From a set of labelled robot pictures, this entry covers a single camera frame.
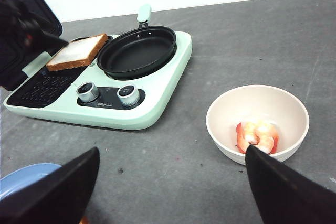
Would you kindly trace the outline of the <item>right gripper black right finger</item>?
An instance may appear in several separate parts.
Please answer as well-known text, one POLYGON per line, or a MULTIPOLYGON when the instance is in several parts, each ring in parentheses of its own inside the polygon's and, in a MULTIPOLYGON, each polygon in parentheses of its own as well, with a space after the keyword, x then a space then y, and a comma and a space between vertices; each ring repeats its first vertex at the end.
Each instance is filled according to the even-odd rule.
POLYGON ((335 223, 335 193, 249 146, 246 169, 263 223, 335 223))

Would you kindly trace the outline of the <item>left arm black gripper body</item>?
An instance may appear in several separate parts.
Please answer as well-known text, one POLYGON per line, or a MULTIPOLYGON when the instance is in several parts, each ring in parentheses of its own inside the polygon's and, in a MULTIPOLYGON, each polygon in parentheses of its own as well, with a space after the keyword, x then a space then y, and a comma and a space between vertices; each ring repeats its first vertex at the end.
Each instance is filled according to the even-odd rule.
POLYGON ((1 37, 11 38, 27 51, 44 50, 42 28, 46 20, 20 0, 1 1, 1 37))

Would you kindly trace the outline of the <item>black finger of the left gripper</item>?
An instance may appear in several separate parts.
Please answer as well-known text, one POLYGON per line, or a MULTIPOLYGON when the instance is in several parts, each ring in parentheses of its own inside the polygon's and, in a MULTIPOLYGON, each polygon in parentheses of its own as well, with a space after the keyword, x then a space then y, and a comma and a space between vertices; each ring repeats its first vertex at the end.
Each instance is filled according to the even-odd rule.
POLYGON ((68 46, 69 42, 50 33, 42 32, 42 46, 45 50, 59 49, 68 46))

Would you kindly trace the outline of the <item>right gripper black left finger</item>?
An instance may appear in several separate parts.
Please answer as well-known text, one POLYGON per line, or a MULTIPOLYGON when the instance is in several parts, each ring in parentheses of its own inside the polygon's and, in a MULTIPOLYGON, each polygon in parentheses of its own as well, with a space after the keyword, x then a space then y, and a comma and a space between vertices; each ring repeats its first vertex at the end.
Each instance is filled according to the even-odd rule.
POLYGON ((80 223, 93 193, 100 153, 93 147, 1 200, 1 223, 80 223))

